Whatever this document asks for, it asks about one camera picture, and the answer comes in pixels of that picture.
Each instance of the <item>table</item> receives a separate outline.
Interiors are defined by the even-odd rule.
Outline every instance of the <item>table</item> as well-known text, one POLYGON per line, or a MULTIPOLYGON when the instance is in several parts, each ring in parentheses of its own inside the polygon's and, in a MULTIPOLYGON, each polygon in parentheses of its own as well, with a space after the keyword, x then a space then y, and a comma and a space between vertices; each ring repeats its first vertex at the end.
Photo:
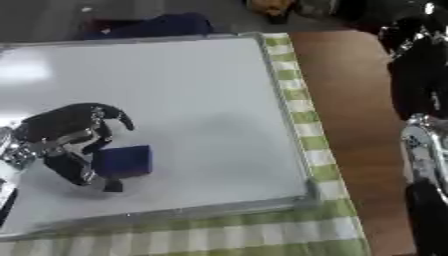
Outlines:
MULTIPOLYGON (((302 42, 301 46, 306 46, 306 38, 311 39, 306 34, 304 35, 304 40, 300 40, 300 38, 298 40, 302 42)), ((351 201, 347 198, 348 194, 328 148, 328 143, 322 136, 320 120, 309 97, 302 73, 295 61, 290 39, 285 34, 273 34, 265 35, 265 40, 275 76, 281 88, 281 95, 288 105, 291 118, 311 165, 317 192, 321 195, 319 207, 205 220, 179 220, 160 223, 160 225, 142 223, 123 230, 103 230, 78 234, 59 232, 55 236, 41 237, 37 240, 1 243, 0 251, 14 256, 41 256, 50 253, 95 256, 370 255, 357 214, 351 201)), ((319 40, 308 41, 308 44, 316 42, 318 43, 319 40)), ((314 49, 315 53, 325 52, 320 51, 319 48, 314 49)), ((332 59, 332 56, 337 56, 337 54, 331 54, 331 51, 327 51, 327 53, 328 56, 322 56, 322 62, 317 68, 325 69, 325 65, 336 64, 337 66, 341 62, 332 59)), ((306 56, 303 58, 304 63, 313 60, 313 58, 307 60, 306 56)), ((310 74, 312 70, 310 68, 306 73, 310 74)), ((315 74, 325 78, 325 75, 322 75, 324 73, 315 74)), ((324 102, 337 97, 326 98, 323 98, 324 102)), ((345 120, 343 117, 350 110, 337 108, 339 105, 341 104, 338 104, 336 108, 333 106, 334 113, 337 117, 342 117, 342 119, 338 119, 339 121, 345 120)))
POLYGON ((290 36, 373 254, 414 251, 386 54, 355 31, 290 36))

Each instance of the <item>whiteboard frame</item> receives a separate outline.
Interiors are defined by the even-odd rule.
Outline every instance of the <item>whiteboard frame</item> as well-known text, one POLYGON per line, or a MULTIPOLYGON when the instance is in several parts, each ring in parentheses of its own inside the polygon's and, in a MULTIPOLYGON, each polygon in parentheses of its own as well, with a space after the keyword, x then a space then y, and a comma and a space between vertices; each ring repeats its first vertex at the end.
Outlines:
POLYGON ((23 231, 21 233, 0 234, 0 241, 11 241, 17 239, 29 239, 38 235, 51 235, 80 231, 92 230, 110 230, 119 229, 129 225, 145 223, 148 225, 158 225, 161 222, 169 220, 191 220, 209 217, 219 217, 225 215, 260 213, 267 211, 280 211, 293 208, 314 207, 318 205, 320 195, 314 181, 311 165, 305 156, 305 149, 301 143, 300 137, 294 128, 294 122, 287 101, 280 88, 279 81, 273 63, 267 51, 266 42, 260 33, 243 33, 243 34, 221 34, 221 35, 203 35, 203 36, 182 36, 182 37, 163 37, 163 38, 132 38, 132 39, 111 39, 111 40, 92 40, 92 41, 68 41, 68 42, 47 42, 47 43, 14 43, 0 44, 0 58, 4 51, 17 49, 21 47, 33 46, 74 46, 74 45, 113 45, 113 44, 137 44, 137 43, 157 43, 157 42, 173 42, 173 41, 197 41, 197 40, 216 40, 216 39, 235 39, 235 38, 251 38, 255 39, 262 51, 263 60, 268 69, 271 84, 279 110, 282 113, 282 119, 288 130, 288 136, 291 140, 296 141, 295 154, 299 166, 303 166, 303 174, 306 178, 305 184, 307 193, 305 195, 285 197, 279 199, 259 200, 252 202, 226 203, 219 205, 208 205, 199 207, 189 207, 180 209, 169 209, 152 212, 127 213, 108 215, 102 217, 89 217, 76 220, 67 220, 53 222, 46 225, 38 225, 33 229, 23 231))

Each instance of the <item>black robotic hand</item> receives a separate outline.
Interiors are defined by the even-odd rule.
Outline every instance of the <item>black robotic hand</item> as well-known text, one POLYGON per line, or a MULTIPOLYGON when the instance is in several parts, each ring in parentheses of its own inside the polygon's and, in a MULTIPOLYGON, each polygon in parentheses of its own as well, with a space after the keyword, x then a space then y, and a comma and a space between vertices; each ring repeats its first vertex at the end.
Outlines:
POLYGON ((447 26, 448 11, 427 3, 420 15, 380 31, 380 42, 392 57, 392 101, 402 120, 415 113, 448 117, 447 26))
MULTIPOLYGON (((82 149, 83 154, 94 153, 112 141, 112 132, 105 123, 107 119, 121 121, 128 130, 134 130, 129 116, 116 107, 99 103, 81 103, 64 106, 22 121, 14 130, 14 137, 32 145, 35 152, 43 158, 47 167, 54 170, 69 182, 90 185, 102 179, 83 157, 64 148, 67 144, 94 142, 82 149)), ((103 190, 121 192, 119 180, 104 180, 103 190)))

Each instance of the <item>blue sponge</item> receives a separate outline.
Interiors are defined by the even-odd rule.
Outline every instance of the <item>blue sponge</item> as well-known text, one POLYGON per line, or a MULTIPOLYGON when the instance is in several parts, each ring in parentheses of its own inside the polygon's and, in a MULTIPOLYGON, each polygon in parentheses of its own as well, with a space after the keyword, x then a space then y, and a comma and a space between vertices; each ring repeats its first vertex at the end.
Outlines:
POLYGON ((92 169, 110 179, 125 179, 152 172, 149 146, 103 149, 93 154, 92 169))

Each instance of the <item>floor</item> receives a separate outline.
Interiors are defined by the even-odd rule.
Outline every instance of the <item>floor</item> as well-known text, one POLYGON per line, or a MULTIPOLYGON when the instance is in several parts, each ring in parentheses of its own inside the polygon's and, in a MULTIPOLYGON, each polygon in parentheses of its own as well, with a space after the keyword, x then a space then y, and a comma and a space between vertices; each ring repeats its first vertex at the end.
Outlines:
POLYGON ((241 0, 0 0, 0 42, 70 40, 90 18, 142 19, 164 13, 199 12, 219 32, 290 32, 339 29, 293 13, 286 25, 270 25, 241 0))

